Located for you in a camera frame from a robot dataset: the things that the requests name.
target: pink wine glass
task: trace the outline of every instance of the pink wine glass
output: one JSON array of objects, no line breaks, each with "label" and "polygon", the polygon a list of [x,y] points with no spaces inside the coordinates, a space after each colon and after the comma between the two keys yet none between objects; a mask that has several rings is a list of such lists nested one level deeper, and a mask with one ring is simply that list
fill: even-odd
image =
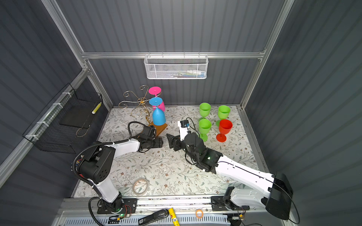
[{"label": "pink wine glass", "polygon": [[[154,87],[151,87],[148,92],[151,94],[151,95],[155,95],[155,97],[158,97],[161,93],[161,88],[158,87],[158,86],[154,86]],[[158,106],[159,109],[161,109],[162,111],[165,111],[165,104],[162,103]]]}]

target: floral tablecloth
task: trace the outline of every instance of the floral tablecloth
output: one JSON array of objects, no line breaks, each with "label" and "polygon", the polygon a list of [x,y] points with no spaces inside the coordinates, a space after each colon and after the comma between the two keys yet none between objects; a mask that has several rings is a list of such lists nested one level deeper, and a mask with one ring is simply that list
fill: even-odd
[{"label": "floral tablecloth", "polygon": [[[228,119],[232,121],[233,128],[226,135],[227,140],[224,143],[216,140],[216,135],[219,133],[215,125],[219,119],[218,107],[211,108],[206,118],[212,122],[212,128],[205,145],[248,167],[258,169],[236,106],[230,108]],[[102,142],[123,140],[128,137],[128,122],[136,120],[147,123],[144,116],[131,117],[131,110],[132,108],[113,108],[99,140]],[[146,153],[129,153],[113,160],[110,177],[123,196],[135,196],[132,185],[138,178],[146,178],[149,182],[145,196],[223,194],[228,186],[250,189],[231,178],[203,172],[186,162],[182,150],[175,152],[169,148],[166,134],[179,134],[177,121],[190,117],[198,130],[198,119],[201,117],[198,107],[166,107],[165,114],[168,127],[160,135],[164,141],[162,148],[150,149]],[[133,124],[131,129],[132,133],[136,134],[142,130],[142,126]],[[88,184],[80,182],[74,197],[93,196],[96,196],[95,191]]]}]

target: tape roll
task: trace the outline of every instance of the tape roll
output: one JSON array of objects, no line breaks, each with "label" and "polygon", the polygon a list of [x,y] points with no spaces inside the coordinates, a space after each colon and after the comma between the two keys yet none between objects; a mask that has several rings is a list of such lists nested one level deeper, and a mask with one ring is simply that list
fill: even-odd
[{"label": "tape roll", "polygon": [[200,209],[198,209],[195,214],[196,214],[196,217],[199,219],[201,219],[203,217],[203,211]]},{"label": "tape roll", "polygon": [[146,178],[138,178],[134,183],[133,183],[133,186],[132,186],[132,191],[135,195],[137,196],[141,196],[141,195],[144,195],[147,193],[148,191],[148,187],[149,187],[149,184],[148,184],[148,180]]}]

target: green wine glass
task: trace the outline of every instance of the green wine glass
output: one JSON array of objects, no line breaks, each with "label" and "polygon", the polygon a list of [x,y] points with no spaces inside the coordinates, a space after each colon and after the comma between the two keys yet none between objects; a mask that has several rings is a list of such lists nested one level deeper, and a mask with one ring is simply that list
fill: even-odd
[{"label": "green wine glass", "polygon": [[205,142],[207,141],[207,133],[211,129],[211,122],[207,119],[201,119],[199,121],[200,138]]},{"label": "green wine glass", "polygon": [[218,110],[218,117],[220,120],[216,121],[216,125],[219,127],[220,121],[223,119],[227,119],[230,114],[230,108],[226,105],[221,105]]},{"label": "green wine glass", "polygon": [[210,110],[211,110],[210,104],[208,104],[208,103],[200,104],[200,115],[202,116],[202,118],[199,118],[199,121],[201,119],[205,119],[205,117],[210,114]]}]

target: metal wall panel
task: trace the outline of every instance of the metal wall panel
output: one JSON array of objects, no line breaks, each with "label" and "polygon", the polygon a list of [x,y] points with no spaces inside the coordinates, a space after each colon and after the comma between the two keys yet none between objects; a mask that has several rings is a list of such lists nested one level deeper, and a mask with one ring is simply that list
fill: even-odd
[{"label": "metal wall panel", "polygon": [[80,70],[41,2],[0,1],[0,163]]},{"label": "metal wall panel", "polygon": [[258,52],[283,0],[57,2],[85,52]]},{"label": "metal wall panel", "polygon": [[362,2],[295,2],[246,107],[300,225],[358,225],[362,192]]},{"label": "metal wall panel", "polygon": [[118,104],[123,93],[132,90],[144,95],[141,85],[162,88],[166,105],[237,104],[246,90],[258,59],[210,59],[206,79],[150,80],[146,77],[141,59],[92,59],[90,60],[112,102]]},{"label": "metal wall panel", "polygon": [[[78,89],[94,92],[88,79]],[[107,113],[102,105],[88,135],[99,134]],[[33,147],[0,189],[0,225],[51,225],[63,199],[71,196],[77,183],[70,170],[74,158],[75,154],[42,152]]]}]

